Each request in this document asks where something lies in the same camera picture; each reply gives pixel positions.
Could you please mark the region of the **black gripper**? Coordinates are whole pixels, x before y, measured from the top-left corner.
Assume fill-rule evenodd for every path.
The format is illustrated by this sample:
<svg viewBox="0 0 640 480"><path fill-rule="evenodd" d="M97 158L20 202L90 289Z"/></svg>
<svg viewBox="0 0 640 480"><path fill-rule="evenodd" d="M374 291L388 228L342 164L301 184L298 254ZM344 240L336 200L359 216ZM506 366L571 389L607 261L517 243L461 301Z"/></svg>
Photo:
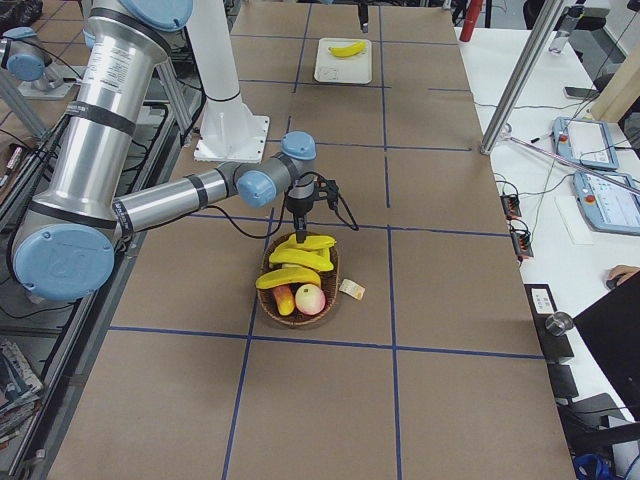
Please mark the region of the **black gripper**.
<svg viewBox="0 0 640 480"><path fill-rule="evenodd" d="M317 197L317 182L315 180L310 180L307 183L298 182L286 194L285 207L294 216L297 244L303 244L307 238L306 215L313 209Z"/></svg>

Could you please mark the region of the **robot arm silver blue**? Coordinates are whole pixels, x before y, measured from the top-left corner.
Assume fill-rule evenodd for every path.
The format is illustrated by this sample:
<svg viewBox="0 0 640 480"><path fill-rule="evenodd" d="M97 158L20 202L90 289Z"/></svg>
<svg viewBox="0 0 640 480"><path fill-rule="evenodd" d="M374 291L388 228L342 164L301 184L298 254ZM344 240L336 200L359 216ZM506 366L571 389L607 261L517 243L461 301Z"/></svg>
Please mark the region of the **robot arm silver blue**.
<svg viewBox="0 0 640 480"><path fill-rule="evenodd" d="M182 30L193 11L193 1L90 1L88 15L97 16L98 9L123 15L122 23L134 22L133 29L148 37ZM63 83L62 74L54 68L53 55L47 53L31 27L7 29L1 35L1 66L15 78L31 82L34 89L48 91Z"/></svg>
<svg viewBox="0 0 640 480"><path fill-rule="evenodd" d="M96 1L85 20L94 44L48 187L30 201L11 248L29 293L72 301L110 277L116 242L239 196L260 207L313 170L305 132L284 136L265 158L269 120L244 103L224 6L219 1ZM152 75L170 66L171 34L185 31L204 90L195 156L208 172L124 196L116 193Z"/></svg>

